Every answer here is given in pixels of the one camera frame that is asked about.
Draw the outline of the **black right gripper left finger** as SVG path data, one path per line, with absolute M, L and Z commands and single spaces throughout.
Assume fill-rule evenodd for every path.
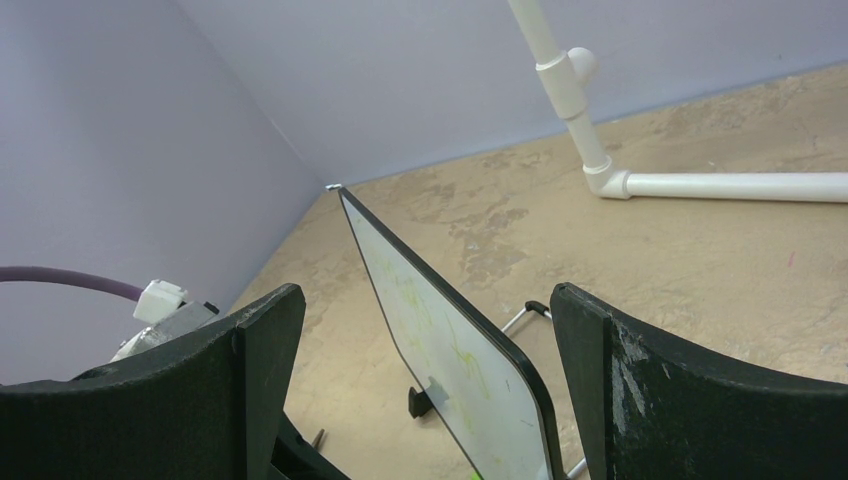
M 77 378 L 1 390 L 5 479 L 279 479 L 272 463 L 305 317 L 286 284 Z

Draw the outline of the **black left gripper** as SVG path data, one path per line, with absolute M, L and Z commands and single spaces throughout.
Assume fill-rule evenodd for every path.
M 283 413 L 278 424 L 268 479 L 349 480 L 349 477 L 307 442 Z

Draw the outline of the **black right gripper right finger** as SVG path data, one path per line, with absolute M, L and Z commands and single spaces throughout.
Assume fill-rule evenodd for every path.
M 594 479 L 843 479 L 847 387 L 760 367 L 571 283 L 550 309 Z

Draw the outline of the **black-framed whiteboard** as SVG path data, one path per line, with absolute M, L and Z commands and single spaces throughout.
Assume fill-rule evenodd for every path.
M 337 191 L 392 341 L 483 479 L 564 479 L 551 395 L 528 356 L 351 191 Z

